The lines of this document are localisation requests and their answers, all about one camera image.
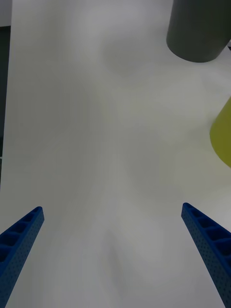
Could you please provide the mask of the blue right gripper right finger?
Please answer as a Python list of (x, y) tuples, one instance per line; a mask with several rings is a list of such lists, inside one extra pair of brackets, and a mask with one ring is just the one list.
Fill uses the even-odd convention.
[(181, 217), (226, 308), (231, 308), (231, 233), (189, 203)]

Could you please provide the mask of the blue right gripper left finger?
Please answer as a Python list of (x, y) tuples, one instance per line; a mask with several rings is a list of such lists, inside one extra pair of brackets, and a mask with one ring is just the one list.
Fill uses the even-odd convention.
[(0, 307), (9, 300), (25, 261), (44, 222), (38, 206), (0, 235)]

